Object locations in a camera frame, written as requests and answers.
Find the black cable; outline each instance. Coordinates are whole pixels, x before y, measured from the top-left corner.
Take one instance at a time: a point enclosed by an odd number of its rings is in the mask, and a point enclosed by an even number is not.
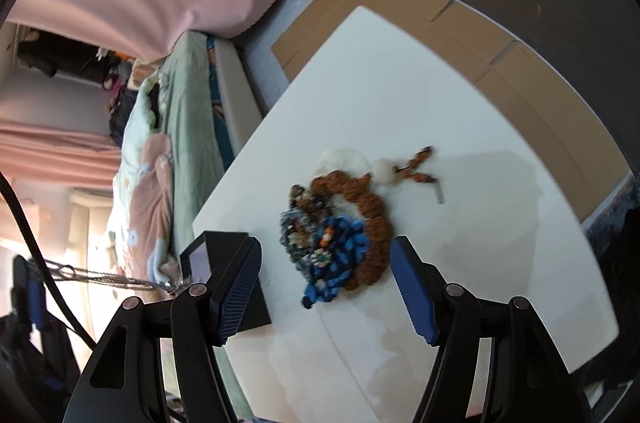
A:
[[[66,327],[66,329],[68,329],[68,330],[69,330],[69,331],[71,331],[72,333],[76,333],[76,332],[75,332],[71,327],[69,327],[67,324],[65,324],[65,323],[64,323],[62,320],[60,320],[58,317],[55,317],[55,316],[53,316],[53,315],[51,315],[51,316],[52,316],[53,318],[55,318],[58,322],[60,322],[63,326],[65,326],[65,327]]]
[[[49,271],[49,267],[47,266],[47,261],[42,256],[42,252],[40,251],[40,247],[38,246],[38,241],[33,235],[31,231],[31,226],[29,226],[29,222],[27,221],[27,216],[24,215],[24,211],[22,210],[22,206],[20,204],[20,200],[18,196],[15,195],[14,189],[11,188],[11,184],[4,177],[4,174],[0,172],[0,194],[6,201],[7,206],[9,206],[9,210],[14,216],[15,223],[18,225],[20,229],[20,233],[24,238],[24,242],[29,248],[29,252],[31,254],[31,258],[33,262],[36,263],[36,266],[40,270],[40,276],[42,277],[42,281],[46,284],[53,300],[56,301],[56,304],[62,311],[62,314],[66,317],[66,320],[71,324],[72,327],[68,327],[69,330],[73,331],[76,335],[78,335],[84,343],[93,351],[95,349],[96,343],[94,339],[92,339],[91,335],[86,332],[82,324],[73,314],[73,311],[69,309],[65,298],[62,296],[62,293],[58,289],[58,285],[53,280],[51,273]],[[168,408],[169,416],[174,418],[176,421],[180,423],[187,423],[187,419],[182,414],[176,412],[175,410]]]
[[[96,58],[96,55],[93,55],[88,61],[86,61],[83,66],[80,68],[80,72],[78,73],[78,76],[81,77],[82,76],[82,72],[86,69],[86,67],[94,60],[94,58]]]

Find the metal chain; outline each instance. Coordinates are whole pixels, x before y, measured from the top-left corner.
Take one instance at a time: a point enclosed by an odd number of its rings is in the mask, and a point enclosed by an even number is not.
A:
[[[130,289],[134,291],[164,291],[169,295],[177,295],[186,287],[186,285],[184,284],[158,284],[156,282],[127,277],[124,275],[117,275],[115,273],[91,271],[88,269],[71,266],[69,264],[60,264],[59,262],[54,262],[53,260],[45,259],[45,262],[47,263],[49,272],[51,273],[51,276],[55,281],[76,281],[102,284],[114,288]],[[29,261],[29,265],[31,269],[39,276],[40,271],[38,270],[38,267],[33,262],[33,260]]]

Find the clothes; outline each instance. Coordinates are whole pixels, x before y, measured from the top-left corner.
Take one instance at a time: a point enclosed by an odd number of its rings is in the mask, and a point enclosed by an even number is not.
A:
[[[48,31],[41,31],[37,40],[20,42],[18,57],[29,67],[35,67],[49,77],[58,71],[82,77],[99,84],[111,67],[110,57],[99,61],[98,48]]]
[[[140,181],[131,196],[127,275],[157,283],[177,282],[178,275],[166,275],[164,266],[168,260],[175,260],[168,254],[173,194],[171,139],[157,133],[143,146]]]
[[[148,64],[141,59],[136,59],[127,80],[127,87],[134,91],[140,89],[142,82],[154,74],[159,67],[160,64]]]
[[[153,111],[151,91],[155,86],[152,79],[145,80],[136,93],[135,104],[122,135],[122,161],[118,173],[113,178],[113,210],[107,228],[116,235],[118,263],[124,265],[126,245],[129,239],[129,210],[133,190],[140,179],[140,158],[146,141],[158,131],[155,125],[158,114]]]
[[[156,84],[151,87],[148,92],[151,111],[155,114],[154,129],[158,128],[159,114],[158,114],[158,95],[160,93],[160,87]],[[133,111],[133,107],[138,98],[138,91],[131,90],[125,86],[121,86],[118,90],[118,98],[116,104],[111,111],[111,117],[109,119],[109,135],[118,147],[122,147],[124,131],[127,127],[127,122]]]
[[[127,85],[132,70],[133,64],[128,60],[121,60],[118,64],[118,74],[120,75],[120,82],[122,82],[123,86]]]

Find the bed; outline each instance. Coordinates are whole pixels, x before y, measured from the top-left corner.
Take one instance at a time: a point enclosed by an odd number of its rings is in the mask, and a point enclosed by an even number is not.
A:
[[[214,46],[215,67],[209,64],[207,41]],[[157,124],[148,98],[156,82],[160,85]],[[196,215],[261,120],[233,44],[197,32],[183,34],[161,69],[143,82],[125,129],[108,223],[123,269],[129,243],[128,209],[140,178],[145,141],[156,132],[165,133],[172,141],[174,194],[169,251],[178,257],[194,239]]]

